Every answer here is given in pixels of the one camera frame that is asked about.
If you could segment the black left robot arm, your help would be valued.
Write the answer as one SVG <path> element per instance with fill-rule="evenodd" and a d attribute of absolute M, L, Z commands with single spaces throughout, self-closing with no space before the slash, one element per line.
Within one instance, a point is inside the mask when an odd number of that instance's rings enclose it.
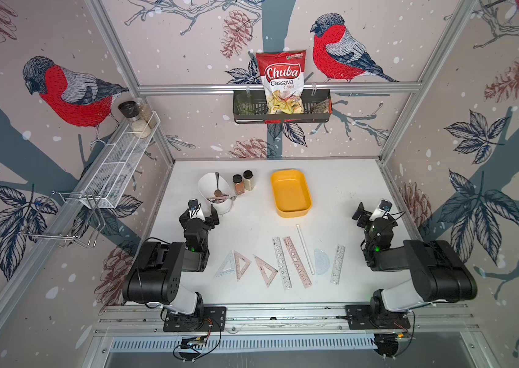
<path fill-rule="evenodd" d="M 219 225 L 216 208 L 204 215 L 201 204 L 188 202 L 179 217 L 184 242 L 166 242 L 156 237 L 145 239 L 122 287 L 126 302 L 146 307 L 158 303 L 175 317 L 204 321 L 201 294 L 181 286 L 184 272 L 203 272 L 210 258 L 209 232 Z"/>

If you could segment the yellow plastic storage box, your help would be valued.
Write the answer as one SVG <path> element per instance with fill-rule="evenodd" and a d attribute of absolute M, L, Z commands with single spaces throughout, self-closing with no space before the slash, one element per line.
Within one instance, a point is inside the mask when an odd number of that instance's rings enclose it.
<path fill-rule="evenodd" d="M 276 211 L 282 218 L 298 218 L 308 214 L 312 200 L 303 172 L 278 170 L 270 180 Z"/>

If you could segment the clear short stencil ruler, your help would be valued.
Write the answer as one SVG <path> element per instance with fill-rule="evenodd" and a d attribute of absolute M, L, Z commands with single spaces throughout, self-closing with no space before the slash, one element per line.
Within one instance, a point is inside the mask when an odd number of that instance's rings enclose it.
<path fill-rule="evenodd" d="M 334 261 L 331 270 L 331 278 L 330 282 L 333 285 L 339 285 L 342 273 L 343 261 L 345 258 L 345 247 L 343 245 L 339 245 L 336 249 L 336 253 L 334 256 Z"/>

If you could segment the clear thin straight ruler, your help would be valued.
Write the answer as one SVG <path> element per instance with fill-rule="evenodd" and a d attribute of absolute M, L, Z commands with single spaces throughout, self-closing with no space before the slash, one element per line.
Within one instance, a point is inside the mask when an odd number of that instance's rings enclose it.
<path fill-rule="evenodd" d="M 303 249 L 303 251 L 305 253 L 305 257 L 306 257 L 307 262 L 308 262 L 309 270 L 310 270 L 312 275 L 316 275 L 315 267 L 314 267 L 313 262 L 311 260 L 311 256 L 309 254 L 310 252 L 308 251 L 308 246 L 306 244 L 305 237 L 304 237 L 304 234 L 302 232 L 302 227 L 300 226 L 300 224 L 296 224 L 296 229 L 297 229 L 297 232 L 299 234 L 299 238 L 300 238 L 300 241 L 301 241 L 301 244 L 302 244 L 302 249 Z"/>

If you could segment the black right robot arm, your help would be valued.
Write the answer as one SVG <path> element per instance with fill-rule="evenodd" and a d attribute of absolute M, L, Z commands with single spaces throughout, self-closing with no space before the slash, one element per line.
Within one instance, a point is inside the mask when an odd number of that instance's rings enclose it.
<path fill-rule="evenodd" d="M 369 212 L 360 203 L 352 219 L 363 228 L 361 250 L 371 271 L 409 271 L 410 279 L 374 292 L 369 305 L 346 307 L 352 330 L 408 328 L 407 313 L 432 303 L 470 301 L 478 294 L 477 283 L 463 261 L 446 241 L 405 240 L 393 248 L 397 218 L 392 204 L 382 200 Z"/>

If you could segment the pink long stencil ruler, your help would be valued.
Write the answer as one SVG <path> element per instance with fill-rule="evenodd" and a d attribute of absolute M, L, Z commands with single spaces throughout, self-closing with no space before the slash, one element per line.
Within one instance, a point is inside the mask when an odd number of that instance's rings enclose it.
<path fill-rule="evenodd" d="M 299 256 L 298 251 L 296 250 L 296 247 L 294 246 L 294 244 L 292 242 L 292 239 L 289 236 L 286 236 L 284 238 L 284 242 L 285 242 L 285 247 L 288 250 L 288 253 L 291 257 L 294 268 L 297 271 L 304 288 L 310 288 L 312 286 L 311 279 L 308 276 L 307 271 L 305 270 L 305 267 L 302 263 L 302 260 L 300 259 L 300 256 Z"/>

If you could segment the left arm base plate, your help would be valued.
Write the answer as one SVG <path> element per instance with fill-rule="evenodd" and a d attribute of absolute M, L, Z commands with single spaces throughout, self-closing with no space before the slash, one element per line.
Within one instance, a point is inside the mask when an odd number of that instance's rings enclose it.
<path fill-rule="evenodd" d="M 227 308 L 224 306 L 203 307 L 192 315 L 167 312 L 163 331 L 173 332 L 223 332 L 225 329 Z"/>

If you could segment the clear blue protractor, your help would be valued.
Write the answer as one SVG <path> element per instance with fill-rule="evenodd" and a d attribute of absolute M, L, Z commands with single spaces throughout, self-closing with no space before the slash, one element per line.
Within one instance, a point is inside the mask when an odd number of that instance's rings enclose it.
<path fill-rule="evenodd" d="M 330 259 L 325 251 L 320 248 L 314 249 L 315 273 L 324 275 L 330 268 Z"/>

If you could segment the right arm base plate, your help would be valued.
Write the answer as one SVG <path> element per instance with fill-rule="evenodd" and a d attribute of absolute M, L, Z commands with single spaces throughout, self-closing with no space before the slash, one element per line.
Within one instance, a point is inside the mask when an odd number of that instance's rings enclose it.
<path fill-rule="evenodd" d="M 345 313 L 345 320 L 353 331 L 411 329 L 407 313 L 391 312 L 384 308 L 372 311 L 370 305 L 346 305 Z"/>

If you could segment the clear long stencil ruler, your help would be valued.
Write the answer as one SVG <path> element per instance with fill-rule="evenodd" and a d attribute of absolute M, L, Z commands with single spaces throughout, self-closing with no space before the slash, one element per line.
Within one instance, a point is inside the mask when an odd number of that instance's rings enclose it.
<path fill-rule="evenodd" d="M 292 290 L 292 282 L 288 272 L 287 264 L 285 261 L 285 255 L 282 248 L 282 242 L 280 237 L 273 238 L 273 247 L 276 254 L 277 265 L 279 268 L 279 274 L 282 279 L 282 285 L 285 290 Z"/>

